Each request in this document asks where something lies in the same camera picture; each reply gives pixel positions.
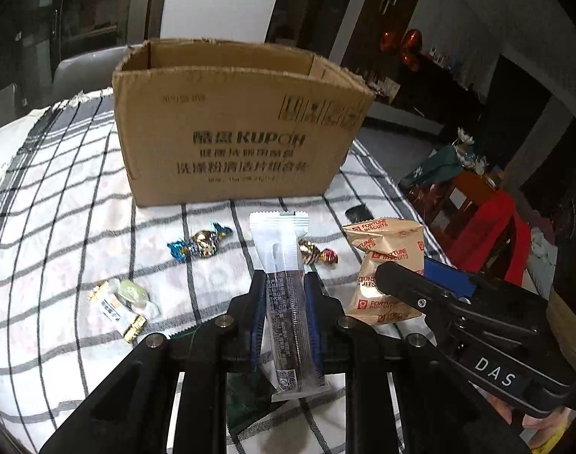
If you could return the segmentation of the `right hand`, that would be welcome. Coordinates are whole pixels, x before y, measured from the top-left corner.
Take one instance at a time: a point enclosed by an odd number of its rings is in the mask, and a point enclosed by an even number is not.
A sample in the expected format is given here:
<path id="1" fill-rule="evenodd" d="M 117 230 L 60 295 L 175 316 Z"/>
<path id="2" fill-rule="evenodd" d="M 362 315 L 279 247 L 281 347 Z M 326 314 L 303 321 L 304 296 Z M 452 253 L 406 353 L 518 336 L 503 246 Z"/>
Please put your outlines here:
<path id="1" fill-rule="evenodd" d="M 503 400 L 496 398 L 489 392 L 485 393 L 486 400 L 494 407 L 507 424 L 512 424 L 512 410 Z M 571 423 L 573 411 L 567 407 L 554 410 L 550 416 L 535 418 L 525 415 L 522 427 L 534 431 L 534 435 L 527 441 L 532 453 L 550 453 L 564 435 Z"/>

